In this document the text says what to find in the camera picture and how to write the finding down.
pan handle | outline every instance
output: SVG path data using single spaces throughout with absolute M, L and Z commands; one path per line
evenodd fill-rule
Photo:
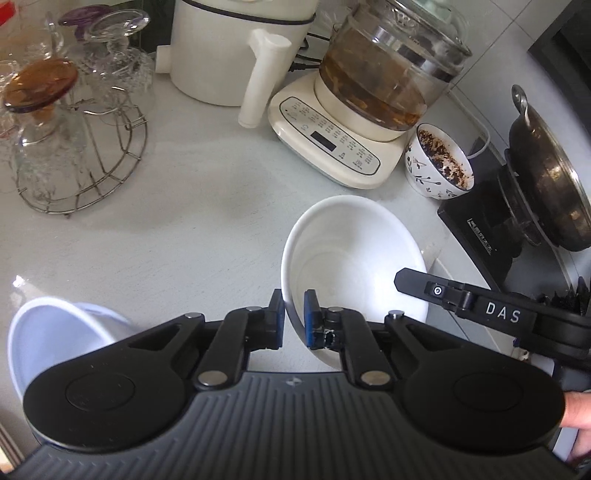
M 519 85 L 513 85 L 511 88 L 511 96 L 513 97 L 513 104 L 515 105 L 515 108 L 517 108 L 517 111 L 523 116 L 527 128 L 531 128 L 529 105 L 523 88 Z

hand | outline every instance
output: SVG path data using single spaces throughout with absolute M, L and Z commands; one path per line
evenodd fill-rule
M 569 462 L 579 463 L 591 453 L 591 393 L 566 392 L 566 408 L 561 427 L 579 429 Z

control panel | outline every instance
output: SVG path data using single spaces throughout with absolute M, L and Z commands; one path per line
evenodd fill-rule
M 312 142 L 344 166 L 361 175 L 378 171 L 378 157 L 302 100 L 289 97 L 281 102 L 279 110 L 304 141 Z

food residue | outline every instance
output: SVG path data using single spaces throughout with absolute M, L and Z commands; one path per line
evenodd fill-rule
M 425 154 L 435 165 L 435 168 L 441 172 L 447 181 L 463 190 L 470 188 L 472 176 L 464 172 L 462 165 L 453 158 L 443 140 L 426 130 L 419 130 L 418 141 Z

white cylindrical handle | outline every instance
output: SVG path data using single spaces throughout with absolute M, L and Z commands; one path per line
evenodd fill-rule
M 255 128 L 261 121 L 277 80 L 285 73 L 285 55 L 291 42 L 281 35 L 257 28 L 251 32 L 248 45 L 255 53 L 256 63 L 246 87 L 238 123 L 246 128 Z
M 170 73 L 172 66 L 172 48 L 170 45 L 156 47 L 156 73 Z

